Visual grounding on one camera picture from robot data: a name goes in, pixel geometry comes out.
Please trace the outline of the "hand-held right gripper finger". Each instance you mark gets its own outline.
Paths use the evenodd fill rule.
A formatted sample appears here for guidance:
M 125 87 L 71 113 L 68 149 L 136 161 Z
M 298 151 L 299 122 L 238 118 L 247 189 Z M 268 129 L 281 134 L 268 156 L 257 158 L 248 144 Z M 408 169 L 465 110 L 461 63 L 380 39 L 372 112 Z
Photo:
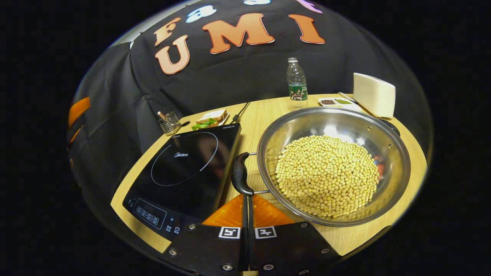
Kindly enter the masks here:
M 294 222 L 259 195 L 248 210 L 249 265 L 260 276 L 326 276 L 341 261 L 312 223 Z
M 161 259 L 190 276 L 240 276 L 248 269 L 246 219 L 238 195 L 205 222 L 186 224 Z

